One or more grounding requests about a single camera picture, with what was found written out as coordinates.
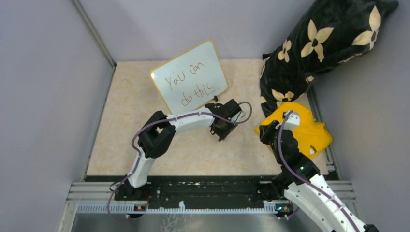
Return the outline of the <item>yellow framed whiteboard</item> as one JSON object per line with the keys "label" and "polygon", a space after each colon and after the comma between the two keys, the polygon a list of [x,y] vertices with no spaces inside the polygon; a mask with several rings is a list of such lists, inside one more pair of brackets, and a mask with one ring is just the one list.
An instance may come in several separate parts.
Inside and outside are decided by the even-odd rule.
{"label": "yellow framed whiteboard", "polygon": [[172,114],[196,110],[229,86],[211,40],[152,69],[149,76]]}

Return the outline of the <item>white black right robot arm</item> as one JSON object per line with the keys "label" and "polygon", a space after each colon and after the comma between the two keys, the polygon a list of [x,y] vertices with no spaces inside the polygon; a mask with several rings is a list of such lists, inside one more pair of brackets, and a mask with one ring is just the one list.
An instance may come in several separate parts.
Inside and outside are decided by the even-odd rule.
{"label": "white black right robot arm", "polygon": [[293,132],[276,120],[259,125],[260,141],[270,146],[281,173],[272,180],[278,199],[295,203],[323,232],[377,232],[335,194],[313,161],[298,148]]}

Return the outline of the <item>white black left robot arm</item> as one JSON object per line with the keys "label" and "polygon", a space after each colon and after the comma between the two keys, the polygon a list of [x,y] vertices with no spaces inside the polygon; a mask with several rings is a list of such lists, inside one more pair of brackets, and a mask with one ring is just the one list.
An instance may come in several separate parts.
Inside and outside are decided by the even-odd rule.
{"label": "white black left robot arm", "polygon": [[221,141],[243,123],[241,118],[245,114],[234,99],[225,104],[208,103],[197,110],[176,115],[156,111],[132,139],[132,148],[137,154],[126,179],[116,190],[118,197],[139,200],[144,196],[144,185],[155,160],[168,151],[175,136],[209,128],[210,133]]}

